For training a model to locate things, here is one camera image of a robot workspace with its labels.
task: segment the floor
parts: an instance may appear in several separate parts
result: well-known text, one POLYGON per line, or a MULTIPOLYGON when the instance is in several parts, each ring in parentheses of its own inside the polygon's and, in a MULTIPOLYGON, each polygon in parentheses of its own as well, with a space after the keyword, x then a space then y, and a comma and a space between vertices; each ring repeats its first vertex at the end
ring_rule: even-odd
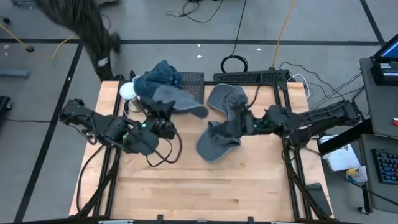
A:
MULTIPOLYGON (((130 69, 134 69, 137 74, 143 74, 163 59, 184 72, 204 72, 206 80, 212 80, 214 73, 221 72, 220 62, 233 50, 244 1, 225 0, 216 16, 206 24, 165 15, 165 11, 180 11, 184 3, 185 0, 121 0, 118 5, 101 7, 102 13, 110 18, 111 30, 118 31, 125 40, 121 55, 113 59, 114 72, 127 76, 130 69)), ((204 0, 192 16, 206 20, 218 4, 204 0)), ((249 70, 270 67, 289 6, 289 0, 248 1, 239 34, 239 39, 245 41, 239 42, 235 54, 246 57, 249 70)), ((276 66, 283 61, 301 64, 337 88, 359 73, 360 58, 373 55, 380 48, 379 41, 388 41, 396 35, 397 6, 396 0, 297 1, 285 28, 276 66), (378 27, 376 32, 363 3, 373 15, 378 27)), ((2 1, 0 14, 10 17, 9 28, 18 37, 45 55, 52 55, 59 40, 72 35, 34 7, 17 7, 2 1)), ((109 24, 106 19, 104 22, 106 26, 109 24)), ((62 100, 58 103, 62 91, 67 91, 66 99, 81 98, 87 107, 95 107, 100 81, 86 52, 83 50, 80 54, 77 49, 78 44, 65 44, 54 60, 27 53, 4 31, 0 31, 0 45, 1 68, 30 71, 27 80, 0 78, 0 95, 10 96, 13 103, 9 119, 50 121, 57 104, 62 106, 62 100), (72 63, 74 57, 78 59, 76 66, 72 63)), ((238 72, 243 65, 231 60, 225 68, 238 72)), ((282 68, 302 74, 309 83, 321 85, 326 93, 331 92, 314 74, 287 64, 282 68)), ((358 78, 341 93, 362 85, 362 79, 358 78)), ((313 106, 324 96, 319 87, 308 86, 311 93, 308 103, 313 106)), ((338 100, 334 98, 327 103, 338 100)), ((367 112, 364 93, 357 102, 361 110, 367 112)), ((328 133, 338 134, 345 129, 333 128, 328 133)), ((45 157, 40 156, 44 163, 41 172, 36 173, 39 178, 30 202, 26 204, 25 214, 18 214, 18 219, 67 217, 85 140, 61 124, 6 121, 0 132, 0 223, 13 222, 16 218, 35 162, 46 149, 45 157)), ((361 191, 334 174, 325 175, 336 218, 358 223, 398 223, 398 215, 392 213, 360 214, 356 207, 363 205, 361 191)))

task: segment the wooden tabletop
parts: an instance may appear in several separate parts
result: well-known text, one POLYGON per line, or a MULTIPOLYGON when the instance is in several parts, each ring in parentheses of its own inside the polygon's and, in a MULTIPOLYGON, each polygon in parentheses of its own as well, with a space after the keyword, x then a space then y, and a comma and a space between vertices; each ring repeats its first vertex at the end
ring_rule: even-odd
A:
MULTIPOLYGON (((243 88, 249 102, 252 101, 256 86, 243 88)), ((307 111, 302 83, 288 83, 288 88, 293 112, 307 111)), ((205 102, 212 89, 213 86, 205 86, 205 102)), ((112 114, 117 91, 118 82, 103 82, 95 111, 112 114)), ((275 104, 273 89, 262 86, 251 110, 259 118, 271 104, 275 104)), ((138 121, 145 119, 143 114, 129 113, 129 116, 138 121)), ((207 128, 207 121, 224 120, 225 117, 213 109, 209 109, 206 119, 190 114, 173 115, 172 121, 183 140, 182 155, 175 164, 164 163, 152 168, 141 154, 122 153, 111 218, 155 220, 162 214, 165 220, 244 221, 253 216, 255 221, 294 221, 285 163, 281 158, 282 142, 278 136, 242 137, 241 146, 214 164, 205 162, 197 154, 196 143, 207 128)), ((164 140, 159 141, 158 150, 166 154, 170 146, 164 140)), ((178 151, 177 138, 172 144, 171 159, 178 151)), ((98 147, 87 144, 82 165, 98 147)), ((318 150, 315 141, 308 147, 318 150)), ((306 184, 321 183, 330 204, 319 156, 305 150, 300 153, 306 184)), ((88 164, 83 175, 81 206, 98 186, 103 156, 104 150, 88 164)), ((156 155, 149 159, 152 163, 160 160, 156 155)), ((296 191, 300 216, 305 217, 302 196, 298 188, 296 191)), ((107 195, 105 190, 101 213, 107 195)), ((76 193, 71 215, 76 213, 75 200, 76 193)))

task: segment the person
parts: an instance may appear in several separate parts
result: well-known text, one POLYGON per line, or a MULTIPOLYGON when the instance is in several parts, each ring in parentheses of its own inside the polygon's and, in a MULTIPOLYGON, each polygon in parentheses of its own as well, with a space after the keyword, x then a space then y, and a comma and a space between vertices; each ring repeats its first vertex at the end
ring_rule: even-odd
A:
POLYGON ((101 81, 120 80, 113 77, 111 50, 120 53, 120 36, 105 28, 95 0, 35 0, 37 7, 54 23, 77 34, 85 47, 101 81))

